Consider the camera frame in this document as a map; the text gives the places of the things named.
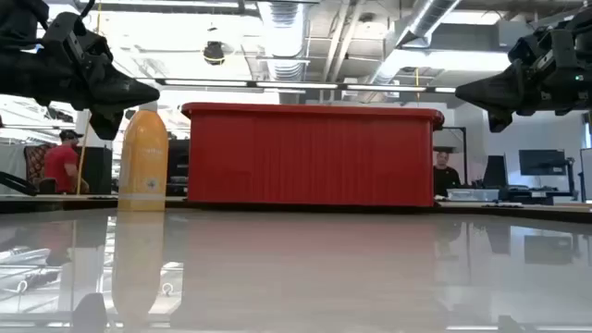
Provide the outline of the black framed board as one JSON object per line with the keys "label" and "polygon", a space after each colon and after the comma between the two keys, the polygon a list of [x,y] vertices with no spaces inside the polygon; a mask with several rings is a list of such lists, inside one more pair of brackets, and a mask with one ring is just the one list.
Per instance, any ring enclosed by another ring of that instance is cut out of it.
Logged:
{"label": "black framed board", "polygon": [[438,154],[447,154],[447,166],[458,172],[462,185],[468,180],[466,138],[465,127],[442,127],[433,132],[433,163],[437,163]]}

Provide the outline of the long ceiling light strip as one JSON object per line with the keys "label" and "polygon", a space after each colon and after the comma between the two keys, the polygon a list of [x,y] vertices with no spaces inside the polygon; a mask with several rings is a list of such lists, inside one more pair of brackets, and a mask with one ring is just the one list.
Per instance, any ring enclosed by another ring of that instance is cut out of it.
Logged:
{"label": "long ceiling light strip", "polygon": [[154,79],[162,86],[216,87],[216,88],[261,88],[292,90],[342,90],[378,93],[444,93],[455,94],[451,87],[409,86],[409,85],[369,85],[350,83],[324,83],[303,81],[255,81],[255,80],[189,80]]}

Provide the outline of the silver ventilation duct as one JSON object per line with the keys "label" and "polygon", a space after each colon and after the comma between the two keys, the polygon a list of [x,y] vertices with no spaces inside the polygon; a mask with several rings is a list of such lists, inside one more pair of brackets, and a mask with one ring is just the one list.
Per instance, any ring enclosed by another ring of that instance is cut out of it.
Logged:
{"label": "silver ventilation duct", "polygon": [[432,34],[462,0],[416,0],[411,14],[399,19],[386,39],[389,52],[365,82],[371,85],[389,84],[401,68],[415,65],[420,56],[404,46],[416,43],[419,48],[428,48]]}

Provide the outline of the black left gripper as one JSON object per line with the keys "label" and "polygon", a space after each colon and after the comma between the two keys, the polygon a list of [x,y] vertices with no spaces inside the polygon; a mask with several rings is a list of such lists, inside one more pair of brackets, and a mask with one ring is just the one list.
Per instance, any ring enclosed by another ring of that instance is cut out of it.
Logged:
{"label": "black left gripper", "polygon": [[81,15],[58,14],[41,39],[17,35],[17,22],[10,23],[0,32],[1,94],[98,112],[91,113],[90,125],[103,141],[116,138],[120,111],[159,99],[153,86],[112,68],[106,38],[87,30]]}

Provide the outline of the orange spray bottle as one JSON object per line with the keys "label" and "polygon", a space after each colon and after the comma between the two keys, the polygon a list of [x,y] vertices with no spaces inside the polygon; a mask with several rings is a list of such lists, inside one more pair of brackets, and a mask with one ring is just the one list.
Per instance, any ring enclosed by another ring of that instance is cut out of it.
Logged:
{"label": "orange spray bottle", "polygon": [[167,190],[167,129],[157,102],[139,107],[124,132],[118,209],[163,212]]}

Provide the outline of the black computer monitor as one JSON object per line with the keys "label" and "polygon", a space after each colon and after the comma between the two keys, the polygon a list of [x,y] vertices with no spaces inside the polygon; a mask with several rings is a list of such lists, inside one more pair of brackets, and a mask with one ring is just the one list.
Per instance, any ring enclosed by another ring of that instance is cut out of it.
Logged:
{"label": "black computer monitor", "polygon": [[563,150],[520,150],[519,167],[523,176],[565,176]]}
{"label": "black computer monitor", "polygon": [[488,189],[504,188],[508,184],[506,158],[504,155],[489,155],[483,177],[483,185]]}

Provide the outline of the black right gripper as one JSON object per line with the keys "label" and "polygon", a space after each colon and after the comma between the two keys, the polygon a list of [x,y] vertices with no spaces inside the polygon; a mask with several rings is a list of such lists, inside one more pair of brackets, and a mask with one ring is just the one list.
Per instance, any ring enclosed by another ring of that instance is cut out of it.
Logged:
{"label": "black right gripper", "polygon": [[455,90],[457,98],[488,111],[491,133],[512,124],[512,112],[501,111],[565,116],[592,109],[592,20],[537,29],[520,38],[508,58],[511,64],[503,72]]}

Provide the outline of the person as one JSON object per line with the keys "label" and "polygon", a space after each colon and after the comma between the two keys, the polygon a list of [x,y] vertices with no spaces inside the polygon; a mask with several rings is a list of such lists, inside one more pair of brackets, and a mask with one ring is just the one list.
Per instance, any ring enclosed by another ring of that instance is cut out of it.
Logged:
{"label": "person", "polygon": [[456,189],[462,185],[459,173],[448,165],[450,154],[437,152],[436,163],[433,166],[434,194],[441,197],[448,196],[449,189]]}

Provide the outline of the red plastic laundry basket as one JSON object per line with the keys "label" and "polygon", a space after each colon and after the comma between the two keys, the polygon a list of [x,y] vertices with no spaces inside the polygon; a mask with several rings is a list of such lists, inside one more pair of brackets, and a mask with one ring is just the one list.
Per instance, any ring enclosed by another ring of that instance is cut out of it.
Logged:
{"label": "red plastic laundry basket", "polygon": [[432,108],[187,103],[192,202],[430,206]]}

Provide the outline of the red plastic bin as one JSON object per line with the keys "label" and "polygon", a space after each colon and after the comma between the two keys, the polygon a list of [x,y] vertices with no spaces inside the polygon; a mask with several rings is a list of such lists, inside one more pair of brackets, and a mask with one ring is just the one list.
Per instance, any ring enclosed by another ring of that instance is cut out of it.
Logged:
{"label": "red plastic bin", "polygon": [[44,156],[44,177],[55,181],[55,193],[89,191],[89,185],[84,179],[78,185],[80,156],[76,148],[82,137],[82,134],[73,129],[64,129],[59,134],[61,143],[49,149]]}

